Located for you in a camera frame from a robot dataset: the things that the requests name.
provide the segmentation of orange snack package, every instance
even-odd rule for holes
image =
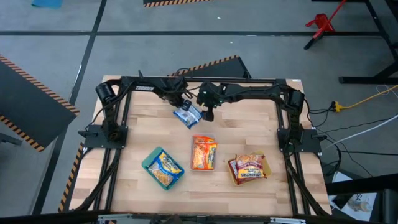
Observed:
[[[193,170],[214,170],[217,143],[207,136],[193,137],[191,168]]]
[[[238,179],[265,178],[262,170],[262,159],[264,155],[236,155],[236,169]]]

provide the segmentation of red tripod stand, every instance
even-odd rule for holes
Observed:
[[[311,21],[305,25],[306,27],[310,27],[312,24],[315,23],[319,29],[314,34],[312,39],[306,44],[306,46],[304,47],[304,50],[308,50],[316,41],[320,40],[323,37],[324,32],[334,32],[335,31],[335,29],[333,28],[333,26],[331,25],[330,22],[346,1],[347,0],[342,0],[342,2],[338,5],[337,9],[331,15],[330,19],[328,19],[326,14],[317,14],[313,21]]]

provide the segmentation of wooden tabletop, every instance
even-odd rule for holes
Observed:
[[[105,76],[104,81],[112,78],[119,76]],[[259,83],[240,84],[264,86]],[[287,80],[287,84],[303,90],[300,80]],[[199,82],[189,83],[190,88],[198,85]],[[101,104],[97,101],[95,113],[100,108]],[[172,114],[173,110],[174,107],[153,93],[133,92],[127,120],[129,132],[126,147],[121,153],[112,211],[267,216],[292,214],[285,164],[277,143],[278,120],[273,101],[225,103],[214,110],[213,122],[200,121],[191,130]],[[309,127],[306,114],[305,107],[301,121],[305,127]],[[102,120],[103,115],[100,115],[96,124]],[[194,134],[212,134],[216,137],[218,148],[214,172],[190,170]],[[157,146],[164,148],[185,169],[184,176],[169,191],[159,186],[141,167],[141,162]],[[235,154],[255,151],[264,152],[272,175],[267,179],[235,186],[228,172],[227,161]],[[79,206],[97,184],[103,155],[104,149],[94,149],[82,160],[70,209]],[[319,159],[312,153],[300,155],[309,191],[323,209],[331,213]],[[297,186],[295,188],[299,211],[302,213],[300,191]],[[107,191],[108,186],[104,188],[100,208],[104,207]]]

